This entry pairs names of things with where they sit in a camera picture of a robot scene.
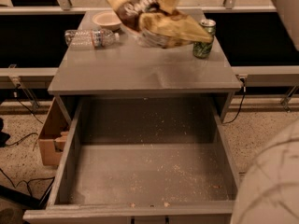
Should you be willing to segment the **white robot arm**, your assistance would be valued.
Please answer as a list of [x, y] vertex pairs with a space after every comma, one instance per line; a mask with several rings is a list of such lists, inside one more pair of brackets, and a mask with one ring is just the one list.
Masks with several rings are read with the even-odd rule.
[[[299, 49], [299, 0], [272, 0]], [[299, 224], [299, 119], [258, 153], [238, 189], [230, 224]]]

